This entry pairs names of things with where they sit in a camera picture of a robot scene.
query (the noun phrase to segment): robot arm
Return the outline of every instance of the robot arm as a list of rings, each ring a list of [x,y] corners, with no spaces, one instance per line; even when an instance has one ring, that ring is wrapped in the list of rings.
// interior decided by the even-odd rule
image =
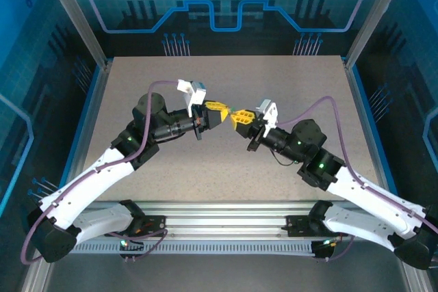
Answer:
[[[53,206],[31,238],[31,242],[47,262],[61,259],[76,244],[99,235],[123,232],[133,236],[138,232],[144,226],[145,216],[130,200],[122,201],[110,209],[82,212],[113,184],[145,164],[158,152],[159,144],[181,137],[190,131],[194,131],[196,138],[200,140],[202,132],[213,129],[227,117],[226,105],[204,101],[205,87],[202,83],[180,80],[177,89],[185,92],[187,107],[170,113],[166,109],[164,98],[160,94],[152,93],[149,133],[146,146],[140,155],[131,161],[119,161],[140,149],[144,137],[148,94],[138,101],[132,111],[133,120],[99,159],[74,180],[43,198],[38,204],[27,205],[24,211],[24,226],[27,232],[42,213]],[[115,161],[117,164],[99,169],[102,165]],[[56,202],[59,195],[79,179],[82,181]],[[159,223],[159,228],[163,227],[164,220]],[[153,232],[154,230],[149,229],[146,232],[142,231],[142,235]]]
[[[319,201],[309,214],[312,229],[329,229],[378,243],[405,263],[427,269],[437,248],[438,235],[422,219],[436,223],[438,210],[399,198],[346,167],[344,160],[325,150],[326,136],[313,120],[301,120],[288,133],[276,127],[276,105],[265,100],[257,111],[231,114],[234,129],[251,139],[249,151],[259,145],[302,163],[298,174],[312,187],[345,198],[367,213],[347,211]]]

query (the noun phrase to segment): yellow object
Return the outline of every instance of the yellow object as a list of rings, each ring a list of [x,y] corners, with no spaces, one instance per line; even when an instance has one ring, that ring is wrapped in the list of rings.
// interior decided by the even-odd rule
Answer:
[[[233,123],[233,129],[236,130],[237,124],[250,124],[255,119],[254,112],[241,109],[239,111],[233,112],[230,115],[230,119]]]
[[[229,113],[229,107],[226,106],[223,103],[220,102],[205,102],[206,108],[212,110],[212,111],[220,111],[220,120],[221,122],[224,122],[224,120],[227,118]]]

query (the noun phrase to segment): blue enclosure wall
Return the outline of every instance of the blue enclosure wall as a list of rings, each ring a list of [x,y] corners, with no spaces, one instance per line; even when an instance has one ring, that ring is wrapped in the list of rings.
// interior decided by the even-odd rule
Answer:
[[[28,115],[34,134],[27,152],[25,121],[0,100],[0,291],[15,291],[25,270],[20,206],[47,191],[34,178],[59,183],[96,65],[58,0],[0,4],[0,94]]]
[[[438,196],[438,0],[393,0],[357,68],[399,194]]]
[[[374,0],[78,2],[111,57],[345,55]]]

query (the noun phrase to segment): speckled work surface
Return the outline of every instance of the speckled work surface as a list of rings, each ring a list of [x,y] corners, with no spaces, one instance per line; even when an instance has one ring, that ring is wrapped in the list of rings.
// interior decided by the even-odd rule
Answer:
[[[368,147],[339,56],[117,57],[99,110],[86,166],[94,162],[132,120],[131,110],[151,82],[199,80],[209,100],[236,109],[254,109],[264,98],[279,108],[279,121],[296,117],[325,95],[337,101],[347,151],[356,170],[376,181]],[[182,93],[156,90],[168,111],[184,106]],[[312,118],[328,136],[324,147],[342,157],[333,110],[329,104]],[[231,122],[203,134],[186,134],[163,144],[137,172],[109,188],[99,200],[317,200],[334,199],[296,174],[297,165],[280,166],[268,149],[247,152]]]

